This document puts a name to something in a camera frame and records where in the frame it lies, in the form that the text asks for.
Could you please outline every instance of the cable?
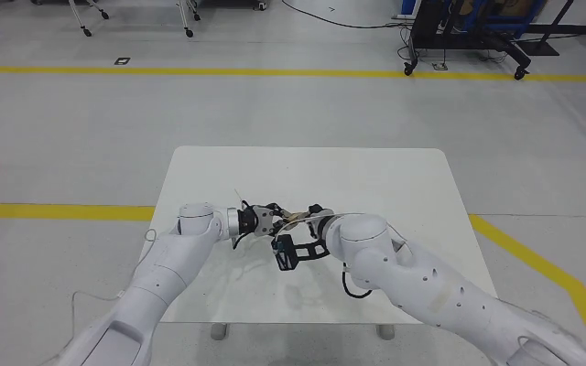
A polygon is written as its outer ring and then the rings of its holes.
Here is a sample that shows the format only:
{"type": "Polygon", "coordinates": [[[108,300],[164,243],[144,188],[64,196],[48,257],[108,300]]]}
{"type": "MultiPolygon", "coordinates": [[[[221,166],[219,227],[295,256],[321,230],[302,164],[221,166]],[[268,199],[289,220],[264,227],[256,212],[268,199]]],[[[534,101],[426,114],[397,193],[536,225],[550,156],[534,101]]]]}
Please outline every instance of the cable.
{"type": "Polygon", "coordinates": [[[234,244],[232,245],[232,249],[233,249],[233,250],[236,250],[236,247],[238,246],[238,244],[240,243],[240,241],[241,241],[242,239],[244,239],[246,236],[248,236],[248,235],[250,235],[250,234],[252,234],[253,232],[255,232],[255,231],[256,231],[256,228],[258,227],[258,222],[259,222],[259,220],[258,220],[258,216],[256,216],[256,212],[255,212],[255,210],[254,210],[252,207],[250,207],[250,205],[248,204],[248,202],[246,202],[246,201],[245,201],[245,200],[243,200],[243,199],[241,199],[240,201],[241,201],[241,203],[242,203],[243,205],[245,205],[245,206],[246,206],[246,208],[247,208],[247,209],[250,209],[250,210],[253,212],[253,214],[255,215],[255,227],[254,227],[254,228],[253,228],[251,231],[248,231],[248,232],[246,232],[246,233],[244,233],[244,234],[240,235],[240,236],[238,237],[238,239],[236,239],[236,241],[235,241],[235,242],[234,242],[234,244]]]}
{"type": "Polygon", "coordinates": [[[498,57],[491,57],[491,50],[487,49],[486,50],[486,57],[479,57],[478,59],[482,62],[486,62],[486,61],[491,61],[494,63],[503,63],[505,62],[505,59],[507,58],[508,54],[505,53],[503,56],[498,56],[498,57]]]}
{"type": "Polygon", "coordinates": [[[71,295],[71,337],[69,338],[69,340],[67,341],[67,343],[65,343],[65,346],[61,347],[61,349],[59,350],[59,352],[55,353],[50,358],[42,361],[37,366],[43,366],[47,362],[50,362],[50,361],[53,361],[53,360],[56,360],[57,358],[59,358],[61,356],[61,353],[65,349],[67,349],[69,347],[69,345],[71,344],[71,342],[75,338],[75,297],[76,297],[76,295],[82,294],[82,295],[86,295],[86,296],[89,296],[89,297],[93,297],[93,298],[95,298],[97,300],[102,300],[102,301],[115,301],[115,300],[118,300],[120,297],[122,297],[122,295],[125,293],[125,291],[128,289],[128,287],[130,287],[130,285],[132,284],[132,280],[135,277],[136,269],[138,268],[138,266],[141,263],[143,263],[143,261],[145,260],[145,258],[147,258],[147,256],[150,253],[151,249],[153,249],[153,246],[155,246],[155,241],[156,240],[157,240],[157,231],[155,229],[148,229],[145,232],[145,241],[150,242],[151,244],[148,247],[148,250],[146,251],[145,255],[138,261],[138,263],[135,265],[135,268],[133,268],[132,273],[130,274],[130,279],[129,279],[127,285],[124,287],[124,290],[120,291],[118,293],[118,295],[116,295],[115,297],[102,297],[102,296],[97,296],[97,295],[90,294],[90,293],[85,292],[85,291],[82,291],[82,290],[76,290],[75,292],[73,292],[73,294],[71,295]],[[150,232],[153,232],[155,234],[155,237],[153,239],[148,239],[147,238],[147,235],[150,232]]]}
{"type": "Polygon", "coordinates": [[[355,28],[355,29],[379,29],[379,28],[398,27],[398,26],[401,26],[401,25],[405,24],[405,23],[386,23],[383,26],[351,26],[351,25],[348,25],[348,24],[334,22],[333,20],[329,20],[329,19],[326,19],[326,18],[321,17],[321,16],[316,16],[315,14],[308,13],[308,12],[303,11],[301,9],[297,9],[293,5],[291,5],[288,2],[286,2],[285,0],[281,0],[281,1],[283,2],[283,4],[287,5],[288,7],[290,7],[293,10],[296,10],[296,11],[300,12],[301,14],[305,14],[306,16],[315,17],[316,19],[319,19],[319,20],[324,21],[326,23],[330,23],[330,24],[333,24],[335,26],[340,26],[340,27],[355,28]]]}
{"type": "Polygon", "coordinates": [[[343,263],[344,268],[342,270],[342,285],[344,286],[344,291],[346,292],[346,295],[348,295],[349,297],[352,298],[365,298],[367,296],[369,296],[370,294],[373,293],[373,290],[368,290],[365,293],[363,293],[362,295],[356,295],[350,292],[350,290],[348,289],[348,286],[346,285],[346,262],[343,263]]]}

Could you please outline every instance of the caster wheel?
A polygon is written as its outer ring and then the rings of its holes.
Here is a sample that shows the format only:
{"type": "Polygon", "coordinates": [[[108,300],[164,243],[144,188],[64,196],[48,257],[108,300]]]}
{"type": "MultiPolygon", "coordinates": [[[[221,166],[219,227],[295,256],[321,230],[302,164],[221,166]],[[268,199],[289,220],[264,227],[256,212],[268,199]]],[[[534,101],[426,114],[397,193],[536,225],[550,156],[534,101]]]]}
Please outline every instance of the caster wheel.
{"type": "Polygon", "coordinates": [[[521,80],[521,79],[523,79],[523,77],[525,77],[525,72],[524,71],[518,70],[515,73],[515,80],[521,80]]]}

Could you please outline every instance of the white cable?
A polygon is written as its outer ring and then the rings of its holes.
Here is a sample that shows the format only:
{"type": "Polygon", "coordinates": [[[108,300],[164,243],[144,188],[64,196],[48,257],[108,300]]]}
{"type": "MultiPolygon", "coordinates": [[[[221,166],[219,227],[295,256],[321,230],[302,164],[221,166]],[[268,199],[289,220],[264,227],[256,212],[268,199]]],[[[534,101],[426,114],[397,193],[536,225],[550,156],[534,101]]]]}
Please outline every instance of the white cable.
{"type": "Polygon", "coordinates": [[[69,340],[67,341],[67,343],[65,343],[65,346],[61,347],[61,349],[59,350],[59,352],[55,353],[50,358],[42,361],[37,366],[43,366],[47,362],[50,362],[50,361],[53,361],[53,360],[59,358],[61,356],[61,353],[65,349],[67,349],[67,347],[70,345],[70,343],[75,338],[75,296],[76,295],[82,294],[82,295],[86,295],[86,296],[89,296],[89,297],[93,297],[93,298],[95,298],[97,300],[102,300],[102,301],[115,301],[115,300],[118,300],[120,297],[122,297],[122,295],[126,292],[126,290],[128,289],[128,287],[130,287],[130,285],[132,284],[132,280],[135,277],[136,269],[138,268],[138,266],[141,263],[143,263],[143,261],[145,260],[145,258],[147,258],[147,255],[150,253],[150,250],[153,249],[153,246],[155,246],[155,241],[157,240],[157,231],[155,229],[148,229],[145,232],[145,240],[147,242],[150,242],[151,244],[148,247],[148,250],[146,251],[145,255],[140,259],[140,261],[138,261],[138,263],[135,265],[135,268],[133,268],[132,273],[130,274],[130,279],[128,280],[127,285],[124,287],[124,290],[118,292],[118,295],[116,295],[115,297],[101,297],[101,296],[97,296],[97,295],[94,295],[94,294],[90,294],[90,293],[85,292],[85,291],[82,291],[82,290],[76,290],[75,292],[73,292],[73,294],[71,295],[71,337],[69,338],[69,340]],[[155,234],[155,237],[153,239],[148,239],[147,238],[147,235],[150,232],[153,232],[155,234]]]}

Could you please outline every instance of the metal stand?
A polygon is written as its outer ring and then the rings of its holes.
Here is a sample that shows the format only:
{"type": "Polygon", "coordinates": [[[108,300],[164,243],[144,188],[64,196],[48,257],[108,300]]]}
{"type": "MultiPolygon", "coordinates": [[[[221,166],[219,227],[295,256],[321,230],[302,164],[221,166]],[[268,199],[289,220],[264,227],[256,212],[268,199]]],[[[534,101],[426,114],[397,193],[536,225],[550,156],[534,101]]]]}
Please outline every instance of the metal stand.
{"type": "Polygon", "coordinates": [[[181,12],[181,22],[183,22],[183,29],[185,29],[185,35],[188,38],[193,37],[193,31],[187,27],[187,19],[185,18],[185,9],[183,8],[183,1],[179,0],[179,11],[181,12]]]}
{"type": "MultiPolygon", "coordinates": [[[[553,23],[551,23],[551,29],[555,28],[559,24],[561,18],[566,15],[573,2],[574,0],[568,0],[564,7],[561,8],[558,16],[556,16],[556,18],[553,20],[553,23]]],[[[529,56],[559,56],[559,53],[549,45],[549,36],[551,36],[551,31],[544,34],[543,38],[538,42],[517,42],[517,46],[519,46],[529,56]]]]}
{"type": "MultiPolygon", "coordinates": [[[[93,0],[87,0],[87,1],[88,1],[88,3],[90,3],[91,6],[93,6],[94,8],[96,8],[100,12],[100,15],[102,15],[102,18],[104,20],[110,19],[110,16],[108,16],[108,13],[103,11],[103,9],[100,8],[97,4],[95,4],[93,2],[93,0]]],[[[77,19],[78,23],[80,24],[80,28],[83,31],[83,34],[86,37],[91,37],[92,32],[90,32],[90,29],[86,28],[85,25],[81,22],[80,14],[77,12],[77,8],[75,5],[75,0],[69,0],[69,2],[70,2],[71,10],[73,11],[73,14],[75,15],[75,18],[77,19]]]]}
{"type": "Polygon", "coordinates": [[[185,0],[185,4],[193,13],[193,20],[199,22],[201,20],[200,15],[198,14],[198,2],[195,0],[185,0]]]}
{"type": "Polygon", "coordinates": [[[391,340],[395,337],[395,326],[379,324],[376,326],[376,335],[383,340],[391,340]]]}
{"type": "Polygon", "coordinates": [[[228,324],[226,323],[213,323],[212,324],[212,331],[210,332],[210,336],[213,340],[222,340],[226,338],[228,334],[228,324]]]}

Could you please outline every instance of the black frame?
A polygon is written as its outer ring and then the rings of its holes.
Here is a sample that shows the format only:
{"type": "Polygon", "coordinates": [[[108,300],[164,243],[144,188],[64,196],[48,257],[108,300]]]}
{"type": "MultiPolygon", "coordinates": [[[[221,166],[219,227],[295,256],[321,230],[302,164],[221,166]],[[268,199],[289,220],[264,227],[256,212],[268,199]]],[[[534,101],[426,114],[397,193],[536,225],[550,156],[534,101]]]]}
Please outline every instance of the black frame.
{"type": "Polygon", "coordinates": [[[423,0],[421,2],[407,43],[410,62],[405,62],[405,74],[410,75],[418,65],[416,49],[493,49],[506,52],[514,59],[519,64],[515,79],[523,79],[528,73],[526,68],[531,63],[531,59],[509,38],[484,27],[494,6],[494,0],[486,2],[483,10],[478,14],[474,30],[461,34],[452,34],[451,31],[464,0],[458,0],[452,6],[451,15],[447,19],[443,15],[446,1],[451,3],[451,0],[423,0]],[[437,30],[441,22],[445,27],[443,32],[438,34],[437,30]]]}

